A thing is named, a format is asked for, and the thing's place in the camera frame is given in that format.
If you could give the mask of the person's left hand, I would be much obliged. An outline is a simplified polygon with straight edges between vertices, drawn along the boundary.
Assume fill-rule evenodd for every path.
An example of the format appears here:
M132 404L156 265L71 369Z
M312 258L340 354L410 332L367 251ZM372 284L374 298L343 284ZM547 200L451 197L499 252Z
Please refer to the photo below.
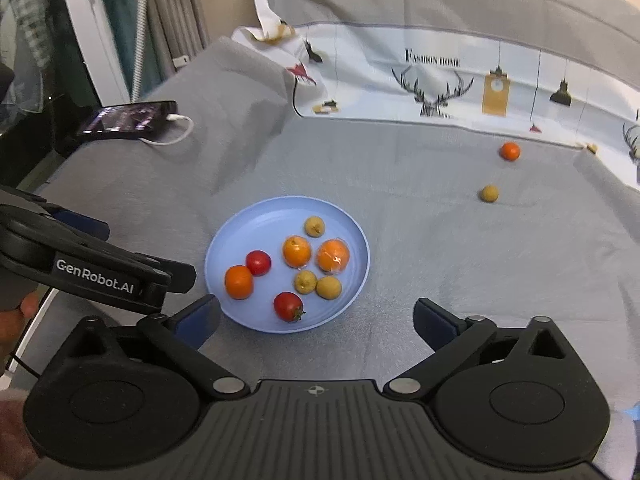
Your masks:
M0 347L2 373L6 367L6 362L9 361L10 353L21 338L27 323L37 314L40 299L40 293L35 290L25 296L17 309L1 312Z

